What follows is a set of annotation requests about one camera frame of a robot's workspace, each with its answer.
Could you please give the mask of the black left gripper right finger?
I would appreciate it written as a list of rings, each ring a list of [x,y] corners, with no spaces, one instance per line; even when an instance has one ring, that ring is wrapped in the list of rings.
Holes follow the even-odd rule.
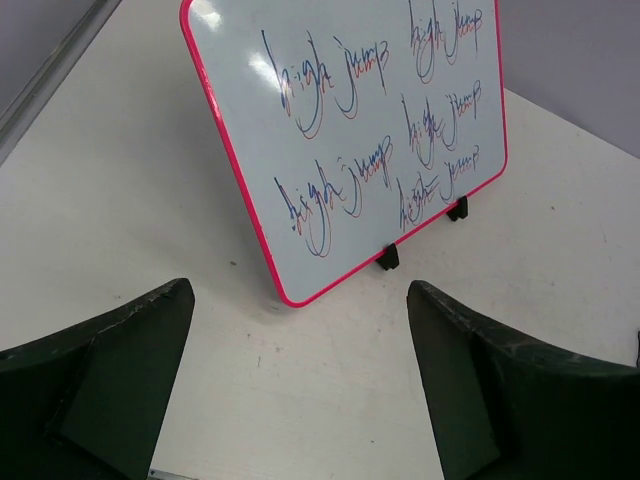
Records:
[[[432,284],[407,294],[448,479],[635,479],[639,371],[480,314]]]

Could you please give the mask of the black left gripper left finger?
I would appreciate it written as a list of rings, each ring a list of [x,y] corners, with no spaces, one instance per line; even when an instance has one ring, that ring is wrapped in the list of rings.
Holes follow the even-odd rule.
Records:
[[[177,278],[2,351],[2,478],[147,478],[194,306]]]

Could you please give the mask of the pink framed whiteboard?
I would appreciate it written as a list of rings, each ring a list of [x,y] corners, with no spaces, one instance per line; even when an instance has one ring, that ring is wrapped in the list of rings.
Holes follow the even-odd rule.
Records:
[[[180,25],[291,307],[506,169],[495,1],[185,1]]]

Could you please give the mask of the aluminium table edge rail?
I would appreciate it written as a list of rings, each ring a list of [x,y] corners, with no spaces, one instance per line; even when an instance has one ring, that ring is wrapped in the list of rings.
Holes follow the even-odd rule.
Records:
[[[2,160],[118,5],[117,1],[1,3]]]

